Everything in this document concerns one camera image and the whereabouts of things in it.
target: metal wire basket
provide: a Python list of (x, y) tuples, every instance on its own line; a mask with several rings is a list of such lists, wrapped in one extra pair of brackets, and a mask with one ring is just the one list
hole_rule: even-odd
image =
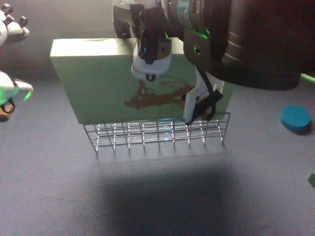
[(191, 140), (200, 139), (206, 143), (207, 138), (220, 137), (222, 143), (227, 132), (230, 113), (224, 113), (222, 120), (196, 120), (187, 126), (180, 119), (143, 120), (122, 123), (83, 125), (83, 128), (98, 154), (101, 147), (142, 145), (163, 142), (186, 141), (190, 145)]

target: green box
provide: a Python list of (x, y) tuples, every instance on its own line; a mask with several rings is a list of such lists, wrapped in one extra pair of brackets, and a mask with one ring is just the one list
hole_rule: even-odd
[[(196, 83), (194, 66), (185, 58), (183, 43), (172, 39), (173, 59), (154, 82), (140, 82), (131, 73), (136, 39), (57, 39), (51, 61), (80, 124), (161, 118), (182, 118), (181, 95)], [(225, 83), (217, 103), (222, 118), (233, 86)]]

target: background wall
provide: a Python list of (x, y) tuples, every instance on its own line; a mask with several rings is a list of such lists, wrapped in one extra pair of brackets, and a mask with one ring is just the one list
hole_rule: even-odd
[(52, 42), (58, 38), (113, 38), (111, 0), (0, 0), (11, 4), (18, 21), (28, 17), (29, 37), (0, 48), (4, 71), (51, 69)]

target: robotic hand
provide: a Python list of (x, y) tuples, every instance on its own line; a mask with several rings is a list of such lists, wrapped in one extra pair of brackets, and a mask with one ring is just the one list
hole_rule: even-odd
[[(14, 22), (10, 15), (13, 8), (9, 4), (2, 6), (0, 10), (0, 46), (24, 40), (29, 35), (26, 28), (28, 19), (21, 17), (19, 23)], [(0, 108), (4, 113), (14, 112), (15, 105), (28, 100), (33, 93), (33, 87), (21, 80), (13, 79), (0, 71)], [(7, 105), (12, 105), (10, 111), (6, 110)]]
[(184, 43), (196, 66), (196, 86), (182, 96), (183, 120), (210, 120), (223, 81), (259, 89), (296, 87), (314, 71), (315, 4), (287, 0), (112, 0), (118, 38), (138, 43), (136, 78), (154, 81), (171, 62), (171, 39)]

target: gray table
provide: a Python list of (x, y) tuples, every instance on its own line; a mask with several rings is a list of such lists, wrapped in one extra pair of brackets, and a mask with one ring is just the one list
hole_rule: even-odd
[(226, 143), (101, 149), (99, 158), (56, 78), (0, 124), (0, 235), (314, 236), (315, 135), (280, 124), (315, 89), (239, 87)]

